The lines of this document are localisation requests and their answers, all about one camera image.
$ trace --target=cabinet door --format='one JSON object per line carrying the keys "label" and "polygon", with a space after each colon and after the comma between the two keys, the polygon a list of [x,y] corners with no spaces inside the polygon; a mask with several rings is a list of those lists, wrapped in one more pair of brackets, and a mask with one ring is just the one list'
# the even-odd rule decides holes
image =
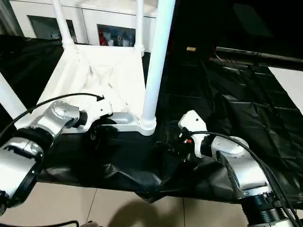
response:
{"label": "cabinet door", "polygon": [[[55,39],[60,31],[53,6],[32,2],[10,1],[25,37]],[[74,41],[87,44],[82,9],[62,7]]]}
{"label": "cabinet door", "polygon": [[[134,45],[135,15],[83,9],[83,16],[89,44],[100,45],[101,37],[104,36],[107,39],[108,33],[110,33],[109,37],[114,41],[115,46],[121,44],[118,43],[118,35],[122,36],[122,39],[123,36],[127,36],[130,40],[130,46]],[[143,18],[143,45],[146,52],[151,52],[155,25],[156,18]]]}

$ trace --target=white tube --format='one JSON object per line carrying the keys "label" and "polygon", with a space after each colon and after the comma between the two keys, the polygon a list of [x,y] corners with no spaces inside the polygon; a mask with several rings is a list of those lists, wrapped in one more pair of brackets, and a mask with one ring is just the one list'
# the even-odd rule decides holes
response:
{"label": "white tube", "polygon": [[155,113],[175,2],[176,0],[159,0],[158,3],[155,37],[148,68],[143,113],[140,118],[140,123],[144,127],[156,122]]}
{"label": "white tube", "polygon": [[0,94],[0,103],[12,119],[15,119],[27,110],[1,73]]}
{"label": "white tube", "polygon": [[60,29],[63,48],[67,48],[68,46],[74,46],[74,41],[71,38],[70,31],[68,29],[66,20],[63,15],[63,10],[60,4],[60,0],[53,0],[53,9]]}
{"label": "white tube", "polygon": [[144,56],[143,45],[143,14],[144,14],[144,0],[137,0],[137,12],[136,12],[136,43],[135,49],[141,51],[141,56]]}

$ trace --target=tiled floor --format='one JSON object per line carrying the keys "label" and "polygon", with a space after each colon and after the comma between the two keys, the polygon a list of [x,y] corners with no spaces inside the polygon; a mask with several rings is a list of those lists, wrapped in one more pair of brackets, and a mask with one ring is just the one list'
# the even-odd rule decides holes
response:
{"label": "tiled floor", "polygon": [[[303,211],[298,211],[302,218]],[[40,226],[89,220],[103,227],[246,227],[240,205],[165,197],[148,204],[132,192],[38,183],[0,223]]]}

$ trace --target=black table surface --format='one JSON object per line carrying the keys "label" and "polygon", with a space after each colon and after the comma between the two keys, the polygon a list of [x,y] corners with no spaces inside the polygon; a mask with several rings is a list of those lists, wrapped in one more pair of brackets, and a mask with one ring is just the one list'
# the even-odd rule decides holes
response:
{"label": "black table surface", "polygon": [[[62,53],[60,41],[0,36],[0,72],[27,108],[37,103]],[[149,56],[143,57],[145,81]],[[201,61],[194,53],[177,59],[168,54],[165,61],[152,136],[117,133],[102,127],[104,120],[85,134],[61,135],[45,152],[39,181],[133,191],[149,202],[168,195],[237,202],[220,164],[184,162],[193,145],[178,142],[178,121],[195,110],[209,131],[245,139],[301,208],[303,117],[274,75],[261,66]],[[3,128],[11,118],[2,106],[0,112]]]}

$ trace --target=white shelf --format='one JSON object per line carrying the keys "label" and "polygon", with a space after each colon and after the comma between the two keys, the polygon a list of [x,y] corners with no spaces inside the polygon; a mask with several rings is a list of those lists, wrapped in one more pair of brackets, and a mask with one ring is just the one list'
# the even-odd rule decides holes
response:
{"label": "white shelf", "polygon": [[[52,4],[52,0],[18,1]],[[60,2],[62,6],[136,15],[136,0],[61,0]],[[158,0],[144,0],[144,16],[156,18],[157,6]]]}

